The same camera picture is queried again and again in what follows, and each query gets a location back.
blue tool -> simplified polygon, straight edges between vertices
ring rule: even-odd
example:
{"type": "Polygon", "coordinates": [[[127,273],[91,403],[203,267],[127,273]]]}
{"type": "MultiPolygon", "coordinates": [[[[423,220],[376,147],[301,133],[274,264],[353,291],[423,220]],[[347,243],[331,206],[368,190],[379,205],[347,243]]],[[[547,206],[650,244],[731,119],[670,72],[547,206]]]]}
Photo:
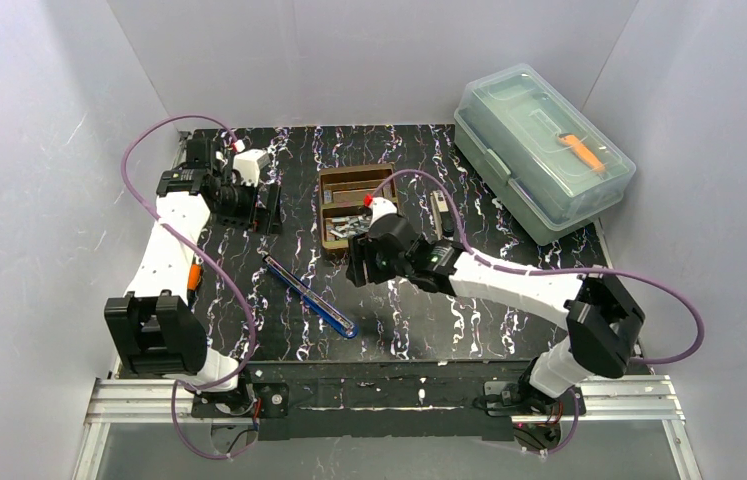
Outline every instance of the blue tool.
{"type": "Polygon", "coordinates": [[[344,316],[344,314],[339,312],[338,309],[329,305],[325,300],[320,298],[319,295],[302,283],[302,280],[285,270],[285,267],[281,266],[279,262],[273,259],[273,257],[265,255],[263,260],[271,272],[284,280],[289,287],[302,297],[302,300],[306,305],[308,305],[308,308],[314,310],[318,315],[323,317],[323,320],[326,320],[326,323],[331,325],[335,331],[341,334],[341,336],[352,338],[358,335],[358,328],[356,328],[354,322],[350,321],[344,316]]]}

orange handle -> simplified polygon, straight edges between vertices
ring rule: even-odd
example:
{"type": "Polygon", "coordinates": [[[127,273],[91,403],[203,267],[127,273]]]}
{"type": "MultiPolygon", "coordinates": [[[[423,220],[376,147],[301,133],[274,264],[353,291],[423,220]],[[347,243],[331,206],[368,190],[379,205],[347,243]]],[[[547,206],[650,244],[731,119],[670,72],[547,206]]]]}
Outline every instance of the orange handle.
{"type": "Polygon", "coordinates": [[[188,290],[196,290],[199,285],[199,278],[202,276],[202,267],[197,264],[190,266],[190,273],[188,274],[188,290]]]}
{"type": "Polygon", "coordinates": [[[582,163],[588,165],[597,173],[605,173],[606,166],[603,165],[603,162],[594,155],[594,152],[589,150],[588,147],[582,143],[582,140],[576,138],[576,135],[573,135],[572,133],[562,133],[558,138],[559,142],[563,145],[567,145],[573,150],[573,153],[579,157],[579,160],[582,160],[582,163]]]}

gray wall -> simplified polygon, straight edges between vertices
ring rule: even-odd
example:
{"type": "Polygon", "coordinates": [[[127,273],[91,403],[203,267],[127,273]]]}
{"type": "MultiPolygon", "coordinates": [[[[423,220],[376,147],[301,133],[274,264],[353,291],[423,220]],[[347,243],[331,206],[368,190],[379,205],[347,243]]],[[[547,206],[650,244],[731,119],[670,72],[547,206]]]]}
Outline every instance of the gray wall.
{"type": "MultiPolygon", "coordinates": [[[[119,156],[163,118],[103,1],[0,1],[0,478],[69,478],[93,378],[150,219],[119,156]]],[[[175,133],[139,152],[152,191],[175,133]]]]}
{"type": "MultiPolygon", "coordinates": [[[[606,219],[615,264],[681,288],[707,319],[698,355],[663,369],[703,474],[747,478],[747,2],[642,0],[584,112],[640,167],[606,219]]],[[[691,342],[676,303],[635,294],[649,355],[691,342]]]]}
{"type": "Polygon", "coordinates": [[[637,0],[109,0],[169,112],[236,126],[452,122],[528,62],[581,106],[637,0]]]}

marble pattern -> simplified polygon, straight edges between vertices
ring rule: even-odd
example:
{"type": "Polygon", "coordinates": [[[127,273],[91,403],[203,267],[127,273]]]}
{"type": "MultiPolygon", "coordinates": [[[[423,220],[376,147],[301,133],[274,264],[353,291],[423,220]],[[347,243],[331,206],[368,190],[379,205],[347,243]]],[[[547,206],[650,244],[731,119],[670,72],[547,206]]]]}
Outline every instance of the marble pattern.
{"type": "MultiPolygon", "coordinates": [[[[392,162],[397,170],[430,172],[453,193],[479,250],[539,268],[605,264],[592,225],[546,247],[535,245],[461,156],[451,125],[255,128],[236,134],[247,146],[270,152],[262,180],[281,182],[283,233],[261,236],[209,224],[200,246],[220,260],[254,310],[255,360],[530,359],[564,338],[564,331],[540,318],[488,301],[431,295],[406,280],[355,288],[345,278],[345,260],[326,258],[320,248],[316,180],[324,168],[392,162]],[[345,339],[309,312],[264,267],[266,253],[355,320],[358,336],[345,339]]],[[[398,182],[403,213],[431,237],[428,199],[434,188],[411,177],[398,182]]],[[[249,348],[242,311],[210,270],[194,312],[206,320],[220,352],[239,356],[249,348]]]]}

brown tray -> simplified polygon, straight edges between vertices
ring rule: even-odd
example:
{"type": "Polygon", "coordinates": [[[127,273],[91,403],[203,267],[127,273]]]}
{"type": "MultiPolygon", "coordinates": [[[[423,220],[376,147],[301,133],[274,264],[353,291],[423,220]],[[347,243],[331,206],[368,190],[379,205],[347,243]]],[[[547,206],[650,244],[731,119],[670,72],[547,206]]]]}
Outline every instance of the brown tray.
{"type": "MultiPolygon", "coordinates": [[[[337,238],[329,230],[332,229],[332,218],[361,215],[364,207],[364,197],[394,173],[392,163],[376,165],[359,165],[357,167],[337,167],[320,170],[318,182],[320,184],[320,242],[323,250],[329,254],[343,254],[349,248],[345,238],[337,238]]],[[[396,183],[391,180],[382,190],[382,196],[394,202],[399,210],[399,200],[396,196],[396,183]]]]}

